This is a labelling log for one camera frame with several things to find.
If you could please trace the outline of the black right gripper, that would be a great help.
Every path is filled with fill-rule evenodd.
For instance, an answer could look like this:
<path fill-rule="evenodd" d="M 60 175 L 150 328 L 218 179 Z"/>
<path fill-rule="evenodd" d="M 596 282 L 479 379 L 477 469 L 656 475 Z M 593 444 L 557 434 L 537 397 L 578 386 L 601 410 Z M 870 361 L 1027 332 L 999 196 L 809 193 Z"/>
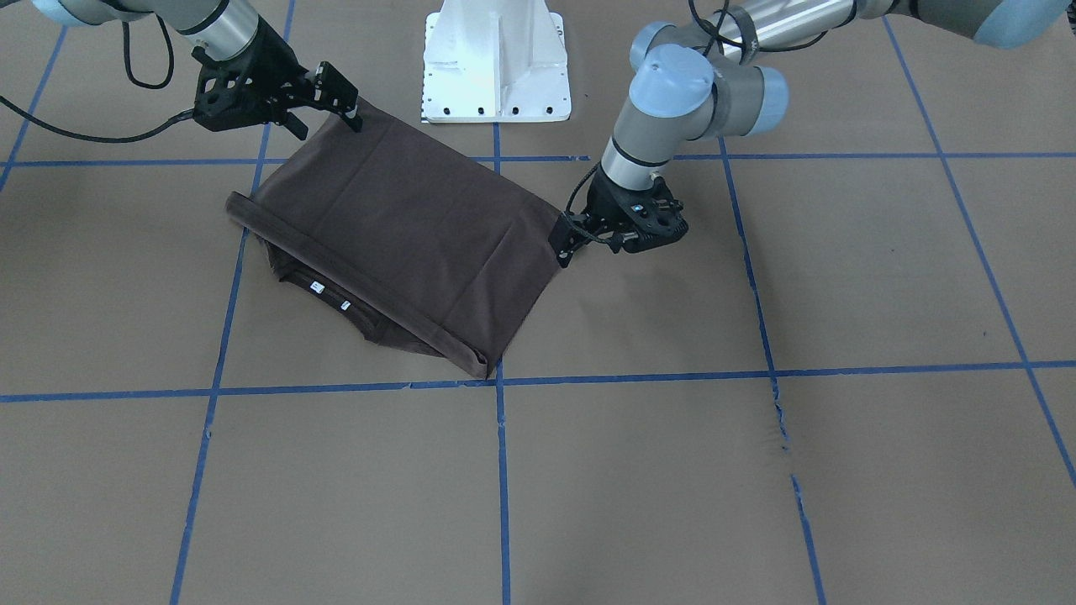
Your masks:
<path fill-rule="evenodd" d="M 357 88 L 329 61 L 318 64 L 315 70 L 315 85 L 309 76 L 309 70 L 301 66 L 292 47 L 277 33 L 277 30 L 261 17 L 252 39 L 244 50 L 240 50 L 231 59 L 238 56 L 252 56 L 255 61 L 255 80 L 266 94 L 269 103 L 281 103 L 277 108 L 277 126 L 292 133 L 300 141 L 306 141 L 310 128 L 298 116 L 293 114 L 293 108 L 318 108 L 330 112 L 345 123 L 353 133 L 362 132 L 360 111 L 358 111 Z"/>

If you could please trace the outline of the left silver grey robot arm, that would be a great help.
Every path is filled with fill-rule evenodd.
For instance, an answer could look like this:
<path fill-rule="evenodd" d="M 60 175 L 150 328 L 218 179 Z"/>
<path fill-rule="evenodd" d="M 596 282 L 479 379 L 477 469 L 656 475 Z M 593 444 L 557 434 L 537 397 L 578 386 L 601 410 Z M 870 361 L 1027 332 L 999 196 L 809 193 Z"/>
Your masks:
<path fill-rule="evenodd" d="M 549 244 L 562 267 L 578 250 L 639 253 L 688 233 L 683 205 L 664 173 L 683 142 L 768 133 L 784 118 L 790 89 L 761 55 L 807 50 L 858 19 L 896 14 L 1014 50 L 1036 39 L 1068 1 L 746 1 L 686 24 L 647 24 L 631 43 L 629 92 L 599 161 L 580 182 L 587 202 L 562 210 Z"/>

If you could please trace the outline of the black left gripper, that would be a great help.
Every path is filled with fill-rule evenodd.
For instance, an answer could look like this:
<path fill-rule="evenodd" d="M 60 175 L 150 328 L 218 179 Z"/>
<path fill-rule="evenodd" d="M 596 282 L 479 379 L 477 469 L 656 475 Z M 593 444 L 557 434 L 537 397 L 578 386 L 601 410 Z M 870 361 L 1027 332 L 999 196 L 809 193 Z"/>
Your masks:
<path fill-rule="evenodd" d="M 589 177 L 587 205 L 578 221 L 560 213 L 548 242 L 556 251 L 562 269 L 587 244 L 670 245 L 672 244 L 672 192 L 664 177 L 652 180 L 647 189 L 620 187 L 597 168 Z"/>

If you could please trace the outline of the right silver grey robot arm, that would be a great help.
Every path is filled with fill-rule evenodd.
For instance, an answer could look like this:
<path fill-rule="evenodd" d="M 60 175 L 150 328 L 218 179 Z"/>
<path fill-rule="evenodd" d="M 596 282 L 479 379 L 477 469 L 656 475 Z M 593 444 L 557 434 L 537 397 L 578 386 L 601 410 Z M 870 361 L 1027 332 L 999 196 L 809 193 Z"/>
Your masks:
<path fill-rule="evenodd" d="M 332 113 L 354 133 L 362 130 L 356 87 L 327 61 L 314 70 L 301 66 L 288 42 L 247 1 L 34 1 L 34 8 L 55 23 L 74 27 L 121 22 L 127 30 L 131 22 L 157 17 L 164 31 L 174 30 L 192 43 L 193 58 L 201 65 L 193 108 L 147 133 L 70 133 L 19 111 L 51 133 L 132 143 L 193 119 L 212 133 L 273 124 L 305 140 L 309 128 L 293 115 L 293 108 Z"/>

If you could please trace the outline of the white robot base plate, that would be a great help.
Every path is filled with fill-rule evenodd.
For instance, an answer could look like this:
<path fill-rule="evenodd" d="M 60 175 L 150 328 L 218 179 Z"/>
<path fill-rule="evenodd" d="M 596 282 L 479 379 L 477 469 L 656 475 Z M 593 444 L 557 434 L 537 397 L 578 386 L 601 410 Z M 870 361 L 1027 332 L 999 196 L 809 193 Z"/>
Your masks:
<path fill-rule="evenodd" d="M 555 123 L 572 115 L 564 19 L 546 1 L 445 1 L 426 17 L 424 32 L 424 123 Z"/>

